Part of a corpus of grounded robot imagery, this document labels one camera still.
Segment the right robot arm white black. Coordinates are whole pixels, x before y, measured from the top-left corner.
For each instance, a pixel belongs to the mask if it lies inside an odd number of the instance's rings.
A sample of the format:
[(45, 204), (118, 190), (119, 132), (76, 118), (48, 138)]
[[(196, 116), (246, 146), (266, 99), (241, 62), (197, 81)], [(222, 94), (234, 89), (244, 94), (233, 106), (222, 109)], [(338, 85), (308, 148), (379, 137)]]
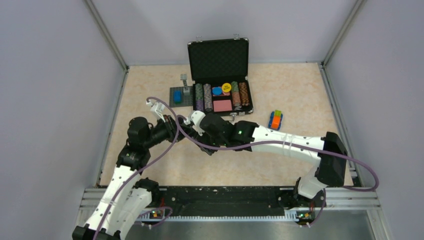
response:
[(256, 122), (231, 123), (217, 114), (194, 111), (189, 116), (198, 133), (211, 139), (212, 146), (263, 152), (295, 158), (312, 164), (311, 170), (296, 183), (293, 200), (307, 206), (326, 187), (343, 187), (347, 160), (340, 137), (327, 132), (324, 137), (300, 136), (273, 130)]

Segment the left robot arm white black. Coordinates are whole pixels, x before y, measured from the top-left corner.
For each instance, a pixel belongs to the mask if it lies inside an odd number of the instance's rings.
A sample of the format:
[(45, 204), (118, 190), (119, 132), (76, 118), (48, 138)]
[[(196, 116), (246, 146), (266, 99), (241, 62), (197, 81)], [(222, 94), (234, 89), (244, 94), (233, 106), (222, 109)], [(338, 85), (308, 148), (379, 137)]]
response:
[(117, 157), (112, 178), (92, 215), (76, 226), (73, 240), (124, 240), (147, 206), (160, 202), (159, 184), (140, 176), (150, 163), (150, 149), (164, 141), (177, 142), (177, 124), (170, 115), (151, 126), (144, 117), (130, 120), (127, 139)]

